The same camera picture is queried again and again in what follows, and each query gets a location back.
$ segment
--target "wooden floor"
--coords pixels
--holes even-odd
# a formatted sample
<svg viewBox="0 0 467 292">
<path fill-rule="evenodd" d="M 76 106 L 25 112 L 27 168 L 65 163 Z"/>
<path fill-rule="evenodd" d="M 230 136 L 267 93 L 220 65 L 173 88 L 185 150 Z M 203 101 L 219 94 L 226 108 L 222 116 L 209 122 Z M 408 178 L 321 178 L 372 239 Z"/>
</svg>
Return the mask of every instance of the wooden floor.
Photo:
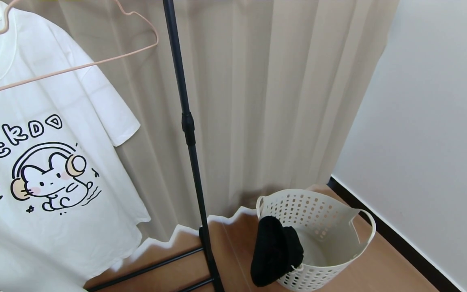
<svg viewBox="0 0 467 292">
<path fill-rule="evenodd" d="M 341 200 L 327 186 L 314 187 L 314 191 Z M 257 288 L 250 278 L 257 217 L 241 214 L 232 224 L 210 222 L 212 249 L 226 292 L 285 292 L 278 283 Z M 360 238 L 366 238 L 370 226 L 361 217 L 354 220 Z M 87 282 L 92 287 L 138 268 L 162 261 L 178 253 L 199 247 L 199 237 L 180 232 L 170 249 L 150 246 L 141 257 L 124 265 L 118 272 L 106 271 Z M 100 290 L 101 292 L 172 292 L 198 283 L 209 276 L 204 254 L 195 253 L 133 279 Z M 213 292 L 211 284 L 195 291 Z M 322 292 L 435 292 L 433 287 L 404 257 L 381 235 L 374 240 L 356 261 L 343 270 Z"/>
</svg>

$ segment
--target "cartoon cat wearing headphones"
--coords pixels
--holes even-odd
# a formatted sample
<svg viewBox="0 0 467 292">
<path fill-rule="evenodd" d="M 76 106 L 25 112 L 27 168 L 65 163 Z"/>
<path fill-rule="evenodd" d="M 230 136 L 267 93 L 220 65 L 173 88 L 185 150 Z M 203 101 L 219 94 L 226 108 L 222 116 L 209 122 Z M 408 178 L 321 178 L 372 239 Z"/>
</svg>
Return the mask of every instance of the cartoon cat wearing headphones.
<svg viewBox="0 0 467 292">
<path fill-rule="evenodd" d="M 88 196 L 93 183 L 83 183 L 77 178 L 86 168 L 84 157 L 54 152 L 48 158 L 48 166 L 43 170 L 35 165 L 24 165 L 19 177 L 11 183 L 13 196 L 20 201 L 30 196 L 47 198 L 43 203 L 45 211 L 73 207 Z"/>
</svg>

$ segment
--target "beige curtain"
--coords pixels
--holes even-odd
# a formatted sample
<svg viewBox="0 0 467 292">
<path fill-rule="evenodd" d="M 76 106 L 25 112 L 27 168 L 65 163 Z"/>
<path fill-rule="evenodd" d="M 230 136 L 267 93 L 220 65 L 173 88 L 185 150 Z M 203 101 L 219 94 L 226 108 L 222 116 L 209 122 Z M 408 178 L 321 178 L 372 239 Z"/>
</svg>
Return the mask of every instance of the beige curtain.
<svg viewBox="0 0 467 292">
<path fill-rule="evenodd" d="M 398 0 L 176 0 L 208 214 L 327 183 L 384 49 Z M 158 47 L 101 66 L 142 124 L 117 149 L 152 222 L 200 225 L 161 0 L 122 0 Z M 154 41 L 110 0 L 22 0 L 95 60 Z"/>
</svg>

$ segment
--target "black cloth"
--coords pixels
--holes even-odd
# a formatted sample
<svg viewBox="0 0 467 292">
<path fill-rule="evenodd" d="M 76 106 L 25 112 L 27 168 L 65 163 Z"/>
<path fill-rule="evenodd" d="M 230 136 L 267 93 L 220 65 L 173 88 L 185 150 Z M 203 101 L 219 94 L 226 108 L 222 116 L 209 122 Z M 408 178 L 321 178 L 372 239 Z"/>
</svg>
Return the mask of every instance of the black cloth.
<svg viewBox="0 0 467 292">
<path fill-rule="evenodd" d="M 282 227 L 273 216 L 259 221 L 257 241 L 250 274 L 253 284 L 264 287 L 298 268 L 304 260 L 304 248 L 293 227 Z"/>
</svg>

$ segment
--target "clothes rack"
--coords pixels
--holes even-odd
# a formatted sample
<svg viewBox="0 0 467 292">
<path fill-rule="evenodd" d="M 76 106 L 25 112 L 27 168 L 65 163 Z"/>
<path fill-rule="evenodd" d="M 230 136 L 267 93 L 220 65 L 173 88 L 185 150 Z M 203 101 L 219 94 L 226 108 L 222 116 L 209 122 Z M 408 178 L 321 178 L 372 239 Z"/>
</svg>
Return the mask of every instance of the clothes rack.
<svg viewBox="0 0 467 292">
<path fill-rule="evenodd" d="M 221 277 L 219 276 L 219 271 L 215 263 L 214 255 L 212 253 L 212 246 L 210 243 L 210 231 L 208 229 L 208 223 L 206 221 L 206 209 L 203 198 L 203 188 L 201 186 L 201 177 L 199 174 L 199 164 L 198 156 L 196 152 L 196 136 L 194 135 L 194 120 L 192 118 L 192 113 L 189 107 L 189 98 L 187 96 L 187 88 L 185 84 L 185 74 L 183 71 L 183 61 L 181 57 L 180 49 L 180 40 L 178 36 L 178 26 L 176 25 L 176 13 L 174 11 L 174 0 L 163 0 L 163 10 L 165 11 L 165 18 L 167 21 L 167 30 L 169 33 L 169 41 L 172 51 L 172 59 L 174 62 L 174 70 L 176 72 L 176 82 L 178 84 L 178 91 L 180 94 L 180 103 L 181 103 L 181 126 L 185 133 L 185 140 L 189 148 L 189 157 L 191 159 L 191 168 L 192 175 L 194 179 L 194 186 L 196 187 L 196 194 L 198 199 L 199 214 L 201 217 L 202 227 L 199 228 L 199 238 L 201 240 L 202 247 L 193 249 L 179 255 L 176 255 L 172 258 L 169 258 L 165 261 L 158 262 L 141 270 L 137 270 L 125 276 L 119 277 L 117 279 L 108 281 L 104 284 L 98 285 L 88 289 L 88 292 L 95 292 L 111 285 L 115 285 L 122 281 L 126 281 L 138 275 L 144 274 L 146 272 L 152 271 L 161 266 L 170 264 L 171 262 L 177 261 L 189 255 L 193 255 L 200 251 L 204 252 L 206 263 L 210 272 L 210 277 L 199 283 L 193 284 L 187 288 L 180 290 L 180 292 L 188 292 L 195 290 L 199 287 L 202 287 L 206 284 L 212 283 L 215 292 L 224 292 L 223 284 L 221 282 Z"/>
</svg>

